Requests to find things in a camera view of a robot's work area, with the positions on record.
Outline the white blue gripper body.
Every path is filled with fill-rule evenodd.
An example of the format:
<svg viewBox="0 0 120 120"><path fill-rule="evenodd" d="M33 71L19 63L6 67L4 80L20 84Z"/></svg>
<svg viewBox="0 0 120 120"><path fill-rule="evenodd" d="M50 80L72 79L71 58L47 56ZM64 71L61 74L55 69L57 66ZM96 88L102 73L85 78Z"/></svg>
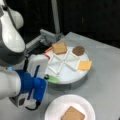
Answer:
<svg viewBox="0 0 120 120"><path fill-rule="evenodd" d="M17 70L20 92L15 97L10 97L16 107L36 110L40 106L47 88L44 76L49 59L50 57L45 54L31 55L28 58L27 68Z"/></svg>

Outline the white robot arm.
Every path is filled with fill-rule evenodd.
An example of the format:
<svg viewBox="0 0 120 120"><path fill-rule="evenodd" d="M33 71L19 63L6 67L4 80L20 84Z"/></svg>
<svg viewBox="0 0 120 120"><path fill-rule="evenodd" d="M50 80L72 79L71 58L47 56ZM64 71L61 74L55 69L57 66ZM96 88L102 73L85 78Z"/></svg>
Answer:
<svg viewBox="0 0 120 120"><path fill-rule="evenodd" d="M22 16L0 0L0 100L9 98L16 107L36 110L47 88L45 54L26 56L26 44L18 32Z"/></svg>

